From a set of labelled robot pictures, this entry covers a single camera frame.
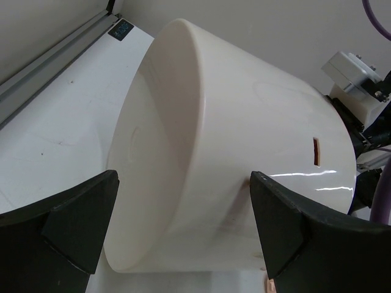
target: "white ceramic object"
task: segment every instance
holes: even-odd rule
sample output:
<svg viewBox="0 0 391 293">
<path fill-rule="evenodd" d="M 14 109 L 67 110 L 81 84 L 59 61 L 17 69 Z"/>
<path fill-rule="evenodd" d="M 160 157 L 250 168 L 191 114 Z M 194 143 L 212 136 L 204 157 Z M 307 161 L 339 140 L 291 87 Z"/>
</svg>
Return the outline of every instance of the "white ceramic object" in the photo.
<svg viewBox="0 0 391 293">
<path fill-rule="evenodd" d="M 117 272 L 259 269 L 251 171 L 341 212 L 356 180 L 348 132 L 319 92 L 185 20 L 144 57 L 108 168 L 120 177 L 104 244 Z"/>
</svg>

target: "white table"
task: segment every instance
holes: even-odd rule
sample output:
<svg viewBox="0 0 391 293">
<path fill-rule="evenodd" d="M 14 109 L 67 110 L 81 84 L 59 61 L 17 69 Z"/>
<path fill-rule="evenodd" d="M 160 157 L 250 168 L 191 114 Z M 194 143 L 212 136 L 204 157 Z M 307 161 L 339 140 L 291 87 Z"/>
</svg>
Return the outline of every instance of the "white table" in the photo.
<svg viewBox="0 0 391 293">
<path fill-rule="evenodd" d="M 0 214 L 106 169 L 115 124 L 153 38 L 104 34 L 0 130 Z M 102 253 L 87 292 L 263 292 L 262 271 L 119 274 Z"/>
</svg>

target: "brown slot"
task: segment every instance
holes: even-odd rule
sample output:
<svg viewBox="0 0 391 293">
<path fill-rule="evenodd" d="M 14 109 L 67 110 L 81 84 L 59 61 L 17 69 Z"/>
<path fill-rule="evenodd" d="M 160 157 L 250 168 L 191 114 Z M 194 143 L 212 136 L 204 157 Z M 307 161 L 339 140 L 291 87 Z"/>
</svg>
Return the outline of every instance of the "brown slot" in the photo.
<svg viewBox="0 0 391 293">
<path fill-rule="evenodd" d="M 315 166 L 320 166 L 320 150 L 319 150 L 319 140 L 314 137 L 313 138 L 313 164 Z"/>
</svg>

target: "purple cable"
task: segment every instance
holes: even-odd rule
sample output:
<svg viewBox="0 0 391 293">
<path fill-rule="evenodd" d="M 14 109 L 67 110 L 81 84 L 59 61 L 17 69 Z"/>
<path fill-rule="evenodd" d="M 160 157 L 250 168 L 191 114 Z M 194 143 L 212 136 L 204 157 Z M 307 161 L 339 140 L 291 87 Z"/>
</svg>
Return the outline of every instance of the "purple cable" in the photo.
<svg viewBox="0 0 391 293">
<path fill-rule="evenodd" d="M 364 5 L 365 13 L 367 14 L 367 17 L 369 18 L 371 24 L 375 27 L 375 29 L 378 30 L 380 34 L 382 34 L 386 39 L 391 41 L 391 33 L 388 32 L 378 21 L 375 14 L 372 11 L 371 4 L 369 3 L 369 0 L 362 0 L 362 5 Z"/>
<path fill-rule="evenodd" d="M 381 173 L 373 196 L 370 221 L 388 225 L 391 211 L 391 158 Z"/>
</svg>

